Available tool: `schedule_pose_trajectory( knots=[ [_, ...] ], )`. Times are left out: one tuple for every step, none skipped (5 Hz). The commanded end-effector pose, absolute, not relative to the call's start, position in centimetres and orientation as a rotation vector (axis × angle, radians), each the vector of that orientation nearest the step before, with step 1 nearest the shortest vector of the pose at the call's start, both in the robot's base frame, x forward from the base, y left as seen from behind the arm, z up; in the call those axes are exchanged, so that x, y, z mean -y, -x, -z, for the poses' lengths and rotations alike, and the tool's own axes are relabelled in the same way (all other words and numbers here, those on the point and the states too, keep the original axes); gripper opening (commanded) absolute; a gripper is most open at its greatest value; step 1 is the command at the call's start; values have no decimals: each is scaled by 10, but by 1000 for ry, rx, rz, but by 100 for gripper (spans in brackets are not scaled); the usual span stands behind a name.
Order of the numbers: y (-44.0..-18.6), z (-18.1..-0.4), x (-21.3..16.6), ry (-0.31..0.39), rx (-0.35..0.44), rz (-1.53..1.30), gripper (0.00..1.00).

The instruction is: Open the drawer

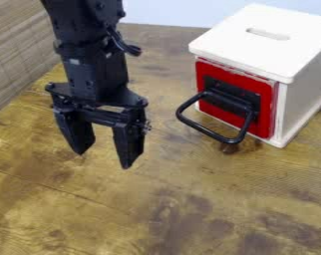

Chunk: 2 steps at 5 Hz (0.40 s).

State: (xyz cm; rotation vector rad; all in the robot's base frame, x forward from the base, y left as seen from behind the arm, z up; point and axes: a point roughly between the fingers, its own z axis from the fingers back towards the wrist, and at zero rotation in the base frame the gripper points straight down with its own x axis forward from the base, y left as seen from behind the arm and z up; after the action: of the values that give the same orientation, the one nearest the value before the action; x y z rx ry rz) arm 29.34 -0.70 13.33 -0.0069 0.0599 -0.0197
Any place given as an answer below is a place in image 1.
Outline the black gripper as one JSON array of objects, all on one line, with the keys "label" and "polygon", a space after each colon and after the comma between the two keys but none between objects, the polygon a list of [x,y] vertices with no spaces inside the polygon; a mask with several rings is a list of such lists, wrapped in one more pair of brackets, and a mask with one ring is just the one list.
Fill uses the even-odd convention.
[{"label": "black gripper", "polygon": [[149,130],[148,100],[129,88],[126,56],[121,50],[57,50],[66,81],[50,83],[58,129],[76,154],[96,142],[92,124],[113,127],[113,140],[122,169],[144,153]]}]

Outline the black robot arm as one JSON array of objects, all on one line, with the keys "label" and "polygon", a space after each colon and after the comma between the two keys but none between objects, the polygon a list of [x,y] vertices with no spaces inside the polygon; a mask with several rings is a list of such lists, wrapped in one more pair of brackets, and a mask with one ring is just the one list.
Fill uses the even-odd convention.
[{"label": "black robot arm", "polygon": [[122,168],[144,153],[148,100],[128,88],[126,56],[140,47],[117,30],[122,0],[41,0],[56,35],[68,81],[50,83],[54,119],[76,154],[96,142],[94,125],[109,127]]}]

